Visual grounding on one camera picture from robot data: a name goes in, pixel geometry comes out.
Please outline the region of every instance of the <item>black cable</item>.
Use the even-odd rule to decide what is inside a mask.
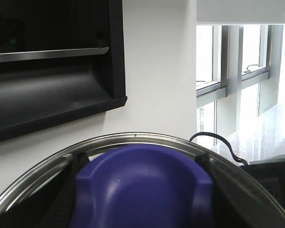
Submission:
[[[194,135],[189,139],[189,141],[191,142],[194,138],[196,138],[197,136],[200,136],[200,135],[210,136],[210,137],[213,137],[213,138],[216,138],[216,139],[221,140],[221,141],[228,147],[228,149],[230,150],[230,153],[231,153],[232,158],[233,158],[236,162],[239,162],[239,163],[244,164],[245,167],[248,166],[248,162],[247,162],[245,159],[239,158],[239,157],[237,157],[237,156],[233,153],[233,150],[232,150],[232,148],[231,148],[231,145],[230,145],[230,143],[227,141],[227,139],[223,138],[222,136],[220,136],[220,135],[218,135],[218,134],[214,134],[214,133],[211,133],[211,132],[198,132],[198,133],[194,134]]]

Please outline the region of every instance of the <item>metal rim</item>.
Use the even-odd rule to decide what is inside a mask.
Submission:
[[[38,163],[17,180],[15,180],[0,195],[0,213],[7,211],[12,205],[31,195],[41,184],[59,173],[70,161],[75,152],[86,152],[88,156],[103,153],[109,149],[133,143],[156,144],[170,147],[194,159],[198,155],[208,153],[221,165],[231,169],[241,177],[240,182],[249,186],[251,194],[263,195],[263,202],[272,205],[277,212],[285,217],[285,210],[278,202],[249,174],[220,155],[204,147],[184,139],[156,133],[117,133],[99,136],[67,147]]]

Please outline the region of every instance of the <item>purple pad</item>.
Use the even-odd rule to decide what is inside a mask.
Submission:
[[[77,174],[70,228],[210,228],[211,199],[210,176],[186,155],[127,145]]]

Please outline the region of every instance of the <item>window handle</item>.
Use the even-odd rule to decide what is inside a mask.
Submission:
[[[260,65],[261,65],[261,64],[251,64],[251,65],[248,65],[248,66],[246,67],[246,70],[244,71],[244,74],[247,74],[247,73],[250,73],[250,72],[251,72],[251,70],[248,69],[250,66],[260,66]]]

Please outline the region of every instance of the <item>white wall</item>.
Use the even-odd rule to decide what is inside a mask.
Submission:
[[[197,0],[198,24],[285,23],[285,0]]]
[[[195,0],[124,0],[125,107],[0,143],[0,193],[49,155],[103,134],[196,132]]]

